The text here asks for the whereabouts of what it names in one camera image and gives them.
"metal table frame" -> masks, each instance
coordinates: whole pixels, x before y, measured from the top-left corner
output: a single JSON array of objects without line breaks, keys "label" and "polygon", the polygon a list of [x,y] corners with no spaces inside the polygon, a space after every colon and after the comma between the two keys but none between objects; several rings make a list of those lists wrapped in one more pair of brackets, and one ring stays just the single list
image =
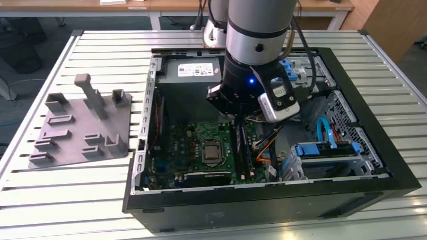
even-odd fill
[{"label": "metal table frame", "polygon": [[[71,36],[0,161],[0,240],[134,239],[400,239],[427,236],[427,100],[369,36],[305,31],[309,46],[330,48],[424,188],[380,202],[348,218],[168,233],[153,236],[121,213],[127,157],[27,170],[47,93],[82,98],[73,75],[93,88],[133,96],[129,149],[135,138],[152,48],[200,48],[198,31],[86,31]],[[298,39],[294,47],[301,47]]]}]

